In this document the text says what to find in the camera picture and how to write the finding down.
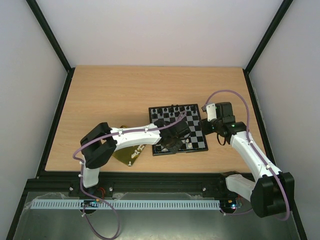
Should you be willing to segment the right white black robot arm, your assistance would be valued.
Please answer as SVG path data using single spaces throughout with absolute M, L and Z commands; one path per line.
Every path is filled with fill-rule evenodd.
M 202 132 L 223 137 L 242 157 L 254 178 L 249 180 L 240 173 L 227 172 L 218 183 L 218 191 L 224 196 L 234 192 L 248 200 L 260 218 L 284 213 L 287 220 L 294 200 L 294 177 L 268 159 L 245 123 L 236 121 L 230 102 L 209 103 L 202 110 L 207 114 L 200 124 Z

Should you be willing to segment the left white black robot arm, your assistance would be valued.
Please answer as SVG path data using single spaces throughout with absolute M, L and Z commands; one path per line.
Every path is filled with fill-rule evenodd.
M 100 168 L 114 152 L 132 146 L 160 144 L 175 154 L 182 146 L 184 137 L 190 134 L 186 121 L 173 123 L 157 120 L 145 126 L 132 128 L 109 127 L 106 122 L 98 124 L 80 140 L 84 164 L 80 177 L 84 188 L 96 186 Z

